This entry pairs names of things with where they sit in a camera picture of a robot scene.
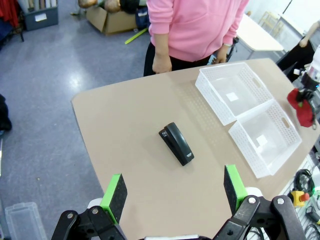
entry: brown table top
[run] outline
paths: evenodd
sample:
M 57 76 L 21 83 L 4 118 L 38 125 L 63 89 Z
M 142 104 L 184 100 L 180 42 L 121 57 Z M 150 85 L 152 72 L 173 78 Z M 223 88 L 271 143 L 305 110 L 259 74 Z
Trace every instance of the brown table top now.
M 270 59 L 245 61 L 295 124 L 302 143 L 274 176 L 257 179 L 195 87 L 199 68 L 142 77 L 79 93 L 72 100 L 99 182 L 122 173 L 128 196 L 120 225 L 129 240 L 199 234 L 213 237 L 231 216 L 224 166 L 236 164 L 246 187 L 279 194 L 320 134 L 301 127 L 287 102 L 292 84 Z M 182 167 L 158 132 L 175 122 L 195 158 Z

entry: hand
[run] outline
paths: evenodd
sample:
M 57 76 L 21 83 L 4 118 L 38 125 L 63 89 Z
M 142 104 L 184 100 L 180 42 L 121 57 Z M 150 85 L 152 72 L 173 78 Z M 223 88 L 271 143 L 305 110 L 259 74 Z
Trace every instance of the hand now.
M 304 39 L 302 39 L 300 42 L 299 42 L 299 46 L 301 47 L 301 48 L 304 48 L 305 46 L 307 46 L 308 45 L 308 39 L 307 38 L 304 38 Z
M 218 50 L 218 54 L 216 55 L 216 60 L 213 64 L 222 64 L 227 61 L 227 53 L 228 53 L 229 47 L 226 45 L 222 45 L 220 49 Z
M 172 64 L 168 54 L 155 54 L 152 70 L 155 74 L 163 74 L 172 71 Z

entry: black pants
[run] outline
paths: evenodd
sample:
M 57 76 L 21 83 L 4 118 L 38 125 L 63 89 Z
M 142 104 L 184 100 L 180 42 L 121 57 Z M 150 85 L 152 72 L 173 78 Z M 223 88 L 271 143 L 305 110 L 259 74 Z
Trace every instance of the black pants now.
M 284 55 L 276 64 L 284 71 L 293 65 L 293 68 L 286 75 L 293 83 L 299 76 L 294 74 L 295 69 L 302 69 L 304 65 L 312 62 L 315 51 L 310 41 L 305 47 L 300 47 L 299 44 L 292 48 L 286 55 Z
M 145 55 L 144 73 L 143 73 L 144 77 L 156 74 L 152 70 L 152 65 L 154 64 L 155 54 L 156 54 L 156 48 L 150 42 L 149 47 L 146 51 L 146 55 Z M 190 61 L 182 61 L 180 59 L 177 59 L 177 58 L 170 56 L 170 60 L 171 60 L 171 64 L 172 64 L 172 71 L 205 66 L 209 62 L 209 59 L 210 59 L 210 56 L 208 56 L 204 59 L 201 59 L 199 61 L 190 62 Z

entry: pink sleeve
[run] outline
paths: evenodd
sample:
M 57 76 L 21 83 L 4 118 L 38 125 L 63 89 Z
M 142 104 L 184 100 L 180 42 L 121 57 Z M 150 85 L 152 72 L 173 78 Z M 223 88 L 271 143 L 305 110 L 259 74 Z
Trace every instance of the pink sleeve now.
M 249 0 L 242 0 L 240 3 L 240 6 L 235 14 L 235 19 L 231 27 L 229 28 L 229 31 L 226 33 L 226 35 L 223 37 L 222 42 L 224 44 L 232 44 L 233 43 L 233 38 L 237 36 L 237 30 L 239 27 L 239 23 L 242 20 L 242 17 L 245 12 L 245 8 L 248 4 Z
M 174 0 L 147 0 L 148 14 L 154 34 L 168 34 L 173 18 Z

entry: pink hoodie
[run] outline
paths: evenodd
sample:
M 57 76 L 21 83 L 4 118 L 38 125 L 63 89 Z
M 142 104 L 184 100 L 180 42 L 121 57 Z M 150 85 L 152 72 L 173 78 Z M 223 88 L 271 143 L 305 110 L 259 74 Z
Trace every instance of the pink hoodie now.
M 249 0 L 147 0 L 154 34 L 169 34 L 169 55 L 194 62 L 232 44 Z

